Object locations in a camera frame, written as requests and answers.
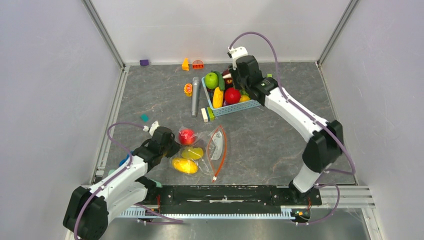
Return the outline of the dark red toy peach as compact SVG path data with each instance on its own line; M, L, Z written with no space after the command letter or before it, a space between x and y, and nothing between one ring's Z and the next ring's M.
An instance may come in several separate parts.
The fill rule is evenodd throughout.
M222 77L223 77L224 82L225 82L225 88L227 89L227 88L232 87L233 86L233 79L231 77L229 70L226 69L221 74L222 74Z

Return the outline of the red toy apple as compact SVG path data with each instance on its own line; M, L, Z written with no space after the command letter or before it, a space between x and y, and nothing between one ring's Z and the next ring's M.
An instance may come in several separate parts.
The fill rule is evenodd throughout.
M179 131L178 139L181 145L189 146L196 141L196 134L192 129L184 128Z

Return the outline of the red toy tomato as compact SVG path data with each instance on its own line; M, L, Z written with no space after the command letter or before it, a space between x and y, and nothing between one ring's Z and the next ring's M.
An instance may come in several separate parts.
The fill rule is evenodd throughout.
M224 101L227 105L233 105L240 102L241 99L241 93L233 88L230 87L224 92Z

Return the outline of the green toy cucumber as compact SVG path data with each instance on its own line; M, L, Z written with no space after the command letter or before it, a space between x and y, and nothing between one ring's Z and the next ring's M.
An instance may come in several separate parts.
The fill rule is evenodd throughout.
M212 71L212 73L215 73L217 75L217 79L218 79L218 88L220 91L224 92L226 89L226 82L225 79L223 78L223 75L221 72L218 71Z

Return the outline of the yellow toy mango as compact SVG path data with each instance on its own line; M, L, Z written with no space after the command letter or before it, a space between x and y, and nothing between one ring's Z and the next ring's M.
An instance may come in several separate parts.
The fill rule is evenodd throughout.
M171 160L172 167L185 174L195 174L198 171L198 165L191 159L176 157Z

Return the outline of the yellow-green toy fruit slice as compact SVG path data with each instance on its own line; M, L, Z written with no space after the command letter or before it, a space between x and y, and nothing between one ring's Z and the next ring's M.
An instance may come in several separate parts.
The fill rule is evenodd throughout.
M201 147L185 147L181 152L181 157L188 160L199 160L204 156L204 151Z

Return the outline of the clear zip top bag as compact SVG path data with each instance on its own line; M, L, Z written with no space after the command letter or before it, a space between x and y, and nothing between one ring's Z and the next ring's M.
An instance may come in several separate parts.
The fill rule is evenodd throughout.
M228 137L223 126L210 132L197 132L183 126L177 140L182 148L170 159L170 167L186 176L208 176L210 182L215 183L228 151Z

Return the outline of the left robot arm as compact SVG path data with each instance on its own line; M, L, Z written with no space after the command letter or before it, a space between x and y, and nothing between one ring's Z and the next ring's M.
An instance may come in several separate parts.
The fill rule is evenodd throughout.
M156 200L162 185L145 175L182 146L172 130L157 121L143 129L150 138L129 150L118 169L96 184L79 186L72 192L62 224L74 239L98 240L119 214L142 201L151 204Z

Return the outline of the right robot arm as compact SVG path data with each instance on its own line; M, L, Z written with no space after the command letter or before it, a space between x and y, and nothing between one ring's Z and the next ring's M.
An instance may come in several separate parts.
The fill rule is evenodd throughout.
M238 57L228 68L234 86L244 90L262 106L275 112L303 137L306 147L302 153L303 165L289 183L289 199L302 204L321 174L342 154L343 126L337 120L327 121L315 115L272 77L264 77L256 58Z

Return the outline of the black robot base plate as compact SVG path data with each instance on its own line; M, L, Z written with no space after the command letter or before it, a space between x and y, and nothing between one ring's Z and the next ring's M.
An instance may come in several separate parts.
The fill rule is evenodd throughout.
M277 213L281 206L322 205L316 188L297 193L287 185L162 185L145 176L136 179L147 188L140 204L158 206L161 214Z

